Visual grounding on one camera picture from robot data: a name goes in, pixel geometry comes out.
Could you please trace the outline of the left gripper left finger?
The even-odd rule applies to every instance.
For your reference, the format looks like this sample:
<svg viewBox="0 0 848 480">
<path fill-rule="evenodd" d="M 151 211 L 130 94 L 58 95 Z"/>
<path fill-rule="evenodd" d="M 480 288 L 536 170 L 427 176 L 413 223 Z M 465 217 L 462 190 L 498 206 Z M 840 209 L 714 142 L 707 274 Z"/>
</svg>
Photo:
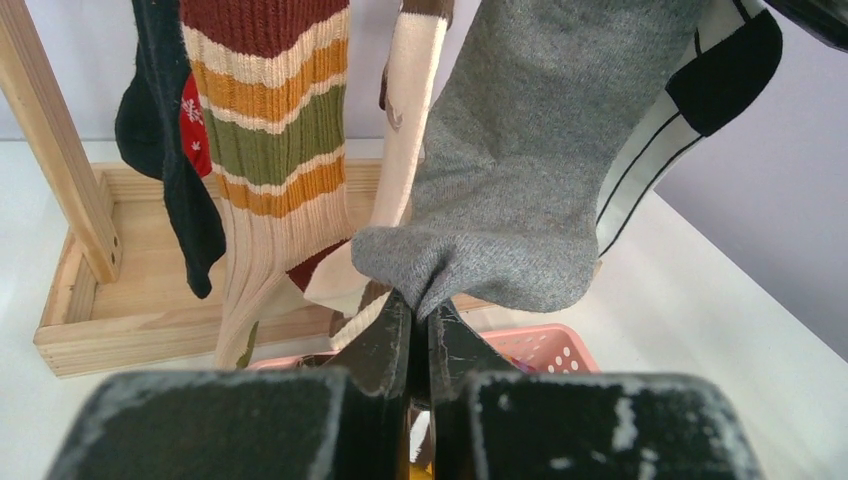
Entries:
<svg viewBox="0 0 848 480">
<path fill-rule="evenodd" d="M 405 479 L 412 312 L 392 292 L 317 368 L 135 371 L 79 411 L 51 479 Z"/>
</svg>

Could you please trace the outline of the pink perforated plastic basket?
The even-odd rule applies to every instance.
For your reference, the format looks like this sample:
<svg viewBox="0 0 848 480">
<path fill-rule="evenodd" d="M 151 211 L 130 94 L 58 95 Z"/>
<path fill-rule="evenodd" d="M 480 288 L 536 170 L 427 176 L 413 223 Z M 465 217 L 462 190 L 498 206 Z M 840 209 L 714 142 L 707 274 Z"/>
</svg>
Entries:
<svg viewBox="0 0 848 480">
<path fill-rule="evenodd" d="M 411 372 L 440 361 L 452 373 L 465 370 L 510 370 L 553 374 L 593 373 L 598 367 L 579 335 L 562 324 L 546 324 L 476 333 L 466 327 L 432 327 L 415 333 L 409 355 L 391 358 L 354 358 L 342 352 L 283 357 L 256 362 L 253 370 L 345 367 L 351 374 L 376 378 L 396 367 Z"/>
</svg>

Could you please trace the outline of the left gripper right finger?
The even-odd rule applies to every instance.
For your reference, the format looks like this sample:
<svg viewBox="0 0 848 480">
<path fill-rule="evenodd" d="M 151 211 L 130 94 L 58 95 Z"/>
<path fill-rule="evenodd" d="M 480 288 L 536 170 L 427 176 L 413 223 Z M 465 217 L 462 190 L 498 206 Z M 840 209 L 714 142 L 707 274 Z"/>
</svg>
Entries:
<svg viewBox="0 0 848 480">
<path fill-rule="evenodd" d="M 525 373 L 451 302 L 427 318 L 438 479 L 760 479 L 737 415 L 683 374 Z"/>
</svg>

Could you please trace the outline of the beige brown green striped sock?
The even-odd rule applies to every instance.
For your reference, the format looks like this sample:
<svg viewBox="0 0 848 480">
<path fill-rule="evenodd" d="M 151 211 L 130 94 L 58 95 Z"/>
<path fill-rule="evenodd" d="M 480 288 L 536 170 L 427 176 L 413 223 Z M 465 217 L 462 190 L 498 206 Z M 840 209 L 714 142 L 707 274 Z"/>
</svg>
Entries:
<svg viewBox="0 0 848 480">
<path fill-rule="evenodd" d="M 343 105 L 346 1 L 184 1 L 226 235 L 217 367 L 245 367 L 270 307 L 300 307 L 316 266 L 353 234 Z"/>
</svg>

